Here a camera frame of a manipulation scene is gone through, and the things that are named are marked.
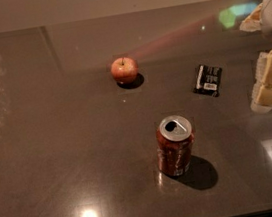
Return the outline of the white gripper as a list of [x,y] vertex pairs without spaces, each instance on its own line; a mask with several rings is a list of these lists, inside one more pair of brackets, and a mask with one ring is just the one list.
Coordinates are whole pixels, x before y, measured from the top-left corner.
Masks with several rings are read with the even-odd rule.
[[[263,0],[240,24],[243,32],[262,31],[272,41],[272,0]],[[261,52],[256,64],[251,110],[266,114],[272,110],[272,50]]]

